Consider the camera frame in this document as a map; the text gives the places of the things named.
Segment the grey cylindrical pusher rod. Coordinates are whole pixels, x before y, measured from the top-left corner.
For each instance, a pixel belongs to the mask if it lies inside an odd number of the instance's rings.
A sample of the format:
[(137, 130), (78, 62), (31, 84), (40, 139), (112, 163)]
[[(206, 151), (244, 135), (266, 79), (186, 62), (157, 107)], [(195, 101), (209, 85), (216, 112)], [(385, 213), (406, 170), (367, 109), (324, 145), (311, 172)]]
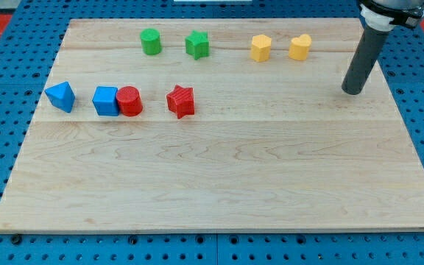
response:
[(388, 36), (387, 31), (365, 27), (342, 82), (345, 93), (358, 95), (362, 92)]

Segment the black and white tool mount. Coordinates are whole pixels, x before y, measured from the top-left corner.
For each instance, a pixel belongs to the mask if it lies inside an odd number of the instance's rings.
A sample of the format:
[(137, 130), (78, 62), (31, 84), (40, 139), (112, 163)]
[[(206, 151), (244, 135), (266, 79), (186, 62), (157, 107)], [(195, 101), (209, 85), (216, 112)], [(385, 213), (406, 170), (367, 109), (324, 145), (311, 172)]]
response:
[(416, 28), (424, 19), (424, 0), (357, 0), (367, 26), (382, 32)]

